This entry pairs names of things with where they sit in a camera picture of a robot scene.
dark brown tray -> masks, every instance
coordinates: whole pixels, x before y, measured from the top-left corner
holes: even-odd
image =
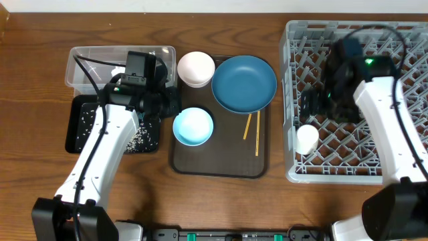
[[[216,68],[231,56],[211,56]],[[173,136],[170,150],[171,167],[193,175],[222,177],[261,177],[268,168],[269,106],[260,111],[259,155],[255,156],[257,113],[253,113],[246,140],[243,140],[248,114],[236,114],[223,108],[214,98],[211,83],[191,88],[179,80],[183,110],[199,107],[206,110],[214,122],[210,139],[197,147],[181,144]]]

black tray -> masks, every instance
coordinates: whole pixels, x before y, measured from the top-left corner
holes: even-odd
[[[73,99],[66,137],[66,151],[81,153],[88,140],[98,108],[96,95],[79,95]],[[139,120],[137,134],[133,136],[125,153],[151,153],[157,151],[161,123],[158,120]]]
[[[231,56],[211,56],[216,68]],[[213,118],[214,131],[210,139],[197,147],[181,144],[173,136],[171,167],[194,175],[223,177],[261,177],[268,168],[269,106],[260,112],[259,155],[255,156],[257,113],[252,114],[246,140],[243,140],[248,114],[236,114],[224,109],[214,98],[211,83],[191,88],[179,81],[183,109],[199,107]]]

clear plastic container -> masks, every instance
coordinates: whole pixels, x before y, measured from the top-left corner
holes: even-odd
[[[177,72],[175,62],[175,49],[172,46],[91,46],[91,47],[74,47],[68,56],[66,70],[66,85],[74,88],[74,96],[80,94],[95,94],[88,77],[77,65],[73,55],[79,55],[94,60],[112,62],[117,64],[126,64],[126,58],[129,51],[150,53],[161,58],[168,68],[167,86],[177,84]],[[106,83],[117,73],[120,68],[116,66],[107,66],[80,60],[85,68],[89,71],[99,89],[103,88]]]

white cup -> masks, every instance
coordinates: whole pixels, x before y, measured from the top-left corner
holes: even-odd
[[[307,155],[314,152],[318,146],[320,133],[312,125],[302,125],[296,133],[296,152]]]

blue plate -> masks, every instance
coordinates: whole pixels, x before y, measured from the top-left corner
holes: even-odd
[[[215,99],[227,110],[247,114],[266,107],[276,92],[274,70],[254,56],[236,56],[216,69],[212,84]]]

